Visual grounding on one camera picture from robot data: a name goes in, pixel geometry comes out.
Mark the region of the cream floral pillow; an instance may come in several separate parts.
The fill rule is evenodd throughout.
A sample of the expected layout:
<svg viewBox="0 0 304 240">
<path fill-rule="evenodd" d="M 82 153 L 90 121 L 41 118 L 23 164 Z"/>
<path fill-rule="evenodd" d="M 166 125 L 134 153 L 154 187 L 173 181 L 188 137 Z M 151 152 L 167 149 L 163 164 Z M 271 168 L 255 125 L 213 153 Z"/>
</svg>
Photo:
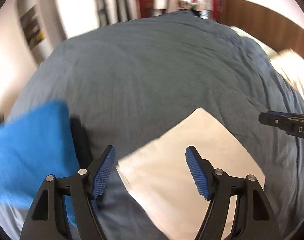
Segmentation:
<svg viewBox="0 0 304 240">
<path fill-rule="evenodd" d="M 271 57 L 270 62 L 304 100 L 304 59 L 292 49 L 285 49 Z"/>
</svg>

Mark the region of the folded bright blue garment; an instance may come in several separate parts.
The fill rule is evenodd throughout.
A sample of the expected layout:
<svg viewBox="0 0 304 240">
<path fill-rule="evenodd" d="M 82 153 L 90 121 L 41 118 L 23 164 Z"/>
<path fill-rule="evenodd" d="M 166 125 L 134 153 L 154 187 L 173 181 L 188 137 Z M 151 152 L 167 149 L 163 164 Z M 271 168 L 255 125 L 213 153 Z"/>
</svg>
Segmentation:
<svg viewBox="0 0 304 240">
<path fill-rule="evenodd" d="M 78 167 L 64 101 L 15 107 L 0 125 L 0 224 L 19 230 L 43 179 L 71 176 Z"/>
</svg>

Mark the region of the folded dark navy garment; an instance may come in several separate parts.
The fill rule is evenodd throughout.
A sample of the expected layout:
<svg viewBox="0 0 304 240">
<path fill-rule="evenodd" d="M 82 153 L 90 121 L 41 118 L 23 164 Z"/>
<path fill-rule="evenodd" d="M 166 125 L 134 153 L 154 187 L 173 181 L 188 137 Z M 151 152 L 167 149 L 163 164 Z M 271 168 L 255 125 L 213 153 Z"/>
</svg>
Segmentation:
<svg viewBox="0 0 304 240">
<path fill-rule="evenodd" d="M 88 134 L 85 126 L 78 117 L 70 117 L 70 129 L 72 133 L 75 154 L 80 168 L 88 168 L 93 161 Z"/>
</svg>

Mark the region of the wooden headboard panel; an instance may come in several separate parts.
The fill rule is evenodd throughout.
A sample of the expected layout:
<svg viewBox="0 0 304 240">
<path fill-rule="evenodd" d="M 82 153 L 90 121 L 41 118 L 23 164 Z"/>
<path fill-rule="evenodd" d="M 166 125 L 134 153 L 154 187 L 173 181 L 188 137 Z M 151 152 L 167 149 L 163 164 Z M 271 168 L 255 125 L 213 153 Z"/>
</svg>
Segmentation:
<svg viewBox="0 0 304 240">
<path fill-rule="evenodd" d="M 304 59 L 304 29 L 299 25 L 256 3 L 219 1 L 219 23 L 238 27 L 277 52 L 292 49 Z"/>
</svg>

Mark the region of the grey-blue duvet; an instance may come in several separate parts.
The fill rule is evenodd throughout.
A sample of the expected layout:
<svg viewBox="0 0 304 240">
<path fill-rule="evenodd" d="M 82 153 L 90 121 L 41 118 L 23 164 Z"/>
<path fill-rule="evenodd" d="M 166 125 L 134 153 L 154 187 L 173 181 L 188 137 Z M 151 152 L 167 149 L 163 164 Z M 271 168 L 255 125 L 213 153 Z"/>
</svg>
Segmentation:
<svg viewBox="0 0 304 240">
<path fill-rule="evenodd" d="M 66 40 L 12 111 L 49 99 L 65 100 L 81 118 L 94 155 L 113 145 L 118 158 L 203 108 L 263 170 L 281 235 L 304 220 L 304 140 L 258 121 L 268 110 L 304 114 L 304 100 L 254 40 L 226 25 L 180 11 Z"/>
</svg>

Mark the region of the black cylinder tower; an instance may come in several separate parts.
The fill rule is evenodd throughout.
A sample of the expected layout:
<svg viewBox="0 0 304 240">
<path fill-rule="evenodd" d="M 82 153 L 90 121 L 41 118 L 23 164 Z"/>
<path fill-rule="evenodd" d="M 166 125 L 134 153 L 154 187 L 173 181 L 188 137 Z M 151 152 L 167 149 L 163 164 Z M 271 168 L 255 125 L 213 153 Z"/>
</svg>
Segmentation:
<svg viewBox="0 0 304 240">
<path fill-rule="evenodd" d="M 126 22 L 132 19 L 129 0 L 115 0 L 117 22 Z"/>
</svg>

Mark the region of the black ladder stand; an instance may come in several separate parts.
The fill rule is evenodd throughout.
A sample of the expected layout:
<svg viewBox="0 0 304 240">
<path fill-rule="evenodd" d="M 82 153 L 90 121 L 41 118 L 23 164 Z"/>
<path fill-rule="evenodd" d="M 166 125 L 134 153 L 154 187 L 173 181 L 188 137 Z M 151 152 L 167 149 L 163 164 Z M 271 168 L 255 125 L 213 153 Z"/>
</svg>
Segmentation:
<svg viewBox="0 0 304 240">
<path fill-rule="evenodd" d="M 99 27 L 110 25 L 107 0 L 95 0 Z"/>
</svg>

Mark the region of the arched wall shelf niche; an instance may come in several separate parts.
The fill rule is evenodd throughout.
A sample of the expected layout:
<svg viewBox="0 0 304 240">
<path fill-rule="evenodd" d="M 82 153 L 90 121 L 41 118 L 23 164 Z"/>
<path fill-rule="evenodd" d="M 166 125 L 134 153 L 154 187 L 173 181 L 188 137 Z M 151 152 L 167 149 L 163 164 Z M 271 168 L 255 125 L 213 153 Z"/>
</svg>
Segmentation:
<svg viewBox="0 0 304 240">
<path fill-rule="evenodd" d="M 17 0 L 21 31 L 34 62 L 40 66 L 67 39 L 56 0 Z"/>
</svg>

